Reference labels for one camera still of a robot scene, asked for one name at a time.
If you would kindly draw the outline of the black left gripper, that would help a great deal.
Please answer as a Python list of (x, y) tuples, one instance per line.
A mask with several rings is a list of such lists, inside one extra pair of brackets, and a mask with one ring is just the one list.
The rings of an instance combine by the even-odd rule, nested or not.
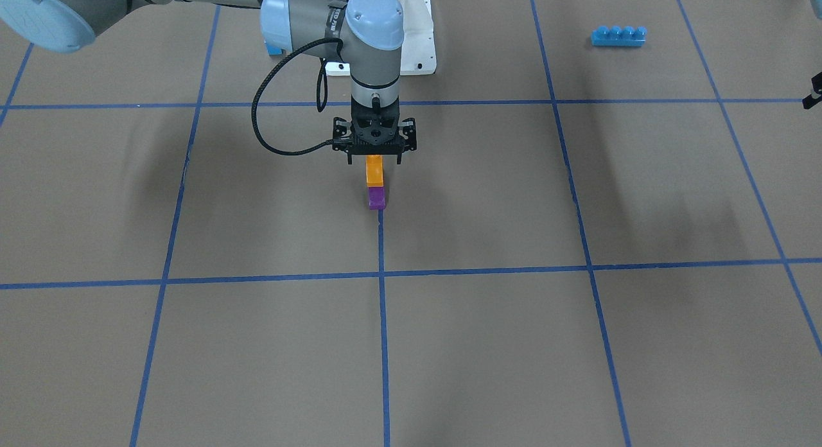
[(811, 78), (812, 92), (806, 95), (803, 99), (803, 108), (810, 110), (816, 105), (819, 105), (822, 99), (822, 72), (816, 73)]

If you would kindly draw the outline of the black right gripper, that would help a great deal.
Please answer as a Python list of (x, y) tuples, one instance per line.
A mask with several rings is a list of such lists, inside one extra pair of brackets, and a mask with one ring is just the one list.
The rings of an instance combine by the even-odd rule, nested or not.
[(398, 100), (378, 108), (352, 100), (351, 119), (334, 119), (332, 148), (346, 153), (349, 165), (354, 155), (394, 155), (400, 165), (405, 152), (417, 150), (415, 119), (400, 120), (400, 112)]

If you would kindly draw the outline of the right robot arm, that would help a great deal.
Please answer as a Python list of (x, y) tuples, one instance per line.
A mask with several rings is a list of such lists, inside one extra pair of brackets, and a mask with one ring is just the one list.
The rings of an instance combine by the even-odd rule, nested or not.
[(270, 82), (299, 55), (346, 64), (351, 78), (351, 118), (335, 118), (331, 146), (348, 158), (393, 155), (417, 149), (416, 124), (400, 118), (399, 81), (405, 42), (402, 0), (1, 0), (2, 20), (35, 46), (70, 54), (138, 8), (167, 3), (213, 3), (256, 9), (265, 43), (286, 55), (259, 85), (250, 103), (250, 124), (268, 152), (288, 155), (270, 145), (258, 124), (259, 101)]

